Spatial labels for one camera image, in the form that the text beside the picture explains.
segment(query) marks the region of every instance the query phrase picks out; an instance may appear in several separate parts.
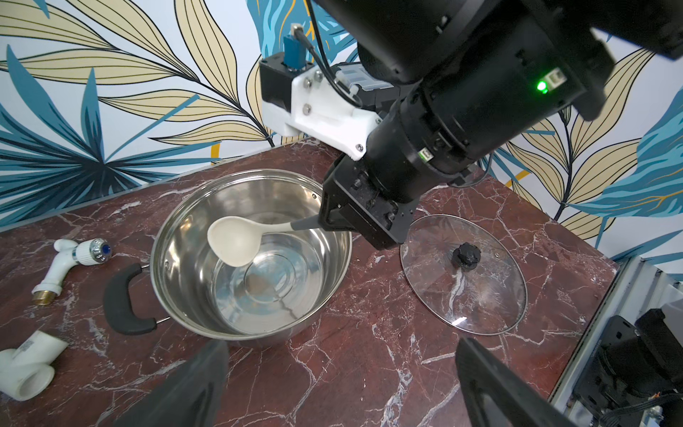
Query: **white ladle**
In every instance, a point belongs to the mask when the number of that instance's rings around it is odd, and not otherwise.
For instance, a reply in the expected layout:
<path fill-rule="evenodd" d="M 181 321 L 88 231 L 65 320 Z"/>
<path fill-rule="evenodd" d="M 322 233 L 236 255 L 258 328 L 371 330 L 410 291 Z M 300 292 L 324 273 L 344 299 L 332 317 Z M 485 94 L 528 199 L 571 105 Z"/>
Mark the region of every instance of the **white ladle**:
<path fill-rule="evenodd" d="M 318 216 L 290 223 L 261 224 L 242 217 L 223 217 L 214 221 L 206 232 L 209 246 L 224 263 L 240 267 L 250 263 L 261 247 L 265 233 L 283 233 L 319 228 Z"/>

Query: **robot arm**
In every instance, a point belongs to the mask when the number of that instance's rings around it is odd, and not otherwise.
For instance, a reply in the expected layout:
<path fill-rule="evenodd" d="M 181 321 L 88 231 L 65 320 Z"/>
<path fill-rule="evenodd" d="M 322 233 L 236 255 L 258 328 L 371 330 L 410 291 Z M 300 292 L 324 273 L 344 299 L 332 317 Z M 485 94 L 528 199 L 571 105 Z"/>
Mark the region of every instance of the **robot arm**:
<path fill-rule="evenodd" d="M 568 105 L 598 116 L 614 61 L 591 27 L 683 55 L 676 0 L 318 3 L 358 40 L 368 73 L 418 84 L 379 120 L 341 104 L 312 64 L 287 60 L 285 49 L 261 64 L 264 121 L 346 153 L 325 179 L 321 222 L 377 249 L 404 241 L 423 193 L 466 182 L 470 165 L 530 126 Z"/>

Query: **black silicone handle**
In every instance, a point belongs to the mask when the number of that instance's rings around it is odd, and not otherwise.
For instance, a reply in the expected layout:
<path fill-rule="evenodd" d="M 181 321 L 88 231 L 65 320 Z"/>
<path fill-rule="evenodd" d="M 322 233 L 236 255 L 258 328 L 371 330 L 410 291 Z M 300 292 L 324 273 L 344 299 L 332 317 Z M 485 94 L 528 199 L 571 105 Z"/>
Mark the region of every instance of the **black silicone handle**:
<path fill-rule="evenodd" d="M 310 230 L 311 228 L 320 228 L 318 215 L 292 221 L 292 230 Z"/>
<path fill-rule="evenodd" d="M 104 289 L 104 318 L 114 331 L 124 335 L 142 335 L 156 329 L 154 318 L 140 319 L 130 304 L 128 284 L 140 273 L 140 264 L 131 264 L 116 273 Z"/>

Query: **glass pot lid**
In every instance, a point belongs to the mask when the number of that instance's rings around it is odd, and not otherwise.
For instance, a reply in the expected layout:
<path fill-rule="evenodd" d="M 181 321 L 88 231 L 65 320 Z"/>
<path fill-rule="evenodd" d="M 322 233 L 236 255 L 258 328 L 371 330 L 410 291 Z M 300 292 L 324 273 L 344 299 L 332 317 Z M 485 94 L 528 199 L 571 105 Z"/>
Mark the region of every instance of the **glass pot lid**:
<path fill-rule="evenodd" d="M 524 317 L 527 287 L 517 262 L 470 221 L 451 215 L 416 220 L 401 245 L 401 264 L 415 294 L 451 326 L 498 335 Z"/>

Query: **blue connector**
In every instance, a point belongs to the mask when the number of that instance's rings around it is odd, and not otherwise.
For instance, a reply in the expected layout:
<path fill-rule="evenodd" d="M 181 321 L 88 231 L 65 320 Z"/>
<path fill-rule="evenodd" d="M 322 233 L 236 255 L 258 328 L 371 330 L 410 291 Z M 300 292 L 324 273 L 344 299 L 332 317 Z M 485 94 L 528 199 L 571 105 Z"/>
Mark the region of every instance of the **blue connector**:
<path fill-rule="evenodd" d="M 300 70 L 306 66 L 306 48 L 292 34 L 282 38 L 285 45 L 285 60 L 287 67 Z"/>

